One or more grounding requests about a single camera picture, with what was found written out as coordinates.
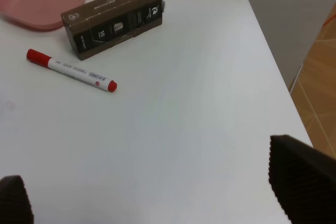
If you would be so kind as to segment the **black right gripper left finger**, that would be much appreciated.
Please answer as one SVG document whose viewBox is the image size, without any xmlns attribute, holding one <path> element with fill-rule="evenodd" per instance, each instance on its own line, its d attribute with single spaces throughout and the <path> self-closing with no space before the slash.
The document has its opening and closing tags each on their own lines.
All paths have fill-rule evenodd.
<svg viewBox="0 0 336 224">
<path fill-rule="evenodd" d="M 25 184 L 19 175 L 1 179 L 1 223 L 34 223 Z"/>
</svg>

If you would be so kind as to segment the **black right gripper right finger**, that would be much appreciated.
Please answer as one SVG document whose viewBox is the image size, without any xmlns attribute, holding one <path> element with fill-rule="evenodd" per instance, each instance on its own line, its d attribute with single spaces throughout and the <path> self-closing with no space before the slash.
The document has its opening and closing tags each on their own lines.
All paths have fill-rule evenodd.
<svg viewBox="0 0 336 224">
<path fill-rule="evenodd" d="M 334 158 L 289 135 L 273 135 L 268 176 L 291 223 L 335 223 Z"/>
</svg>

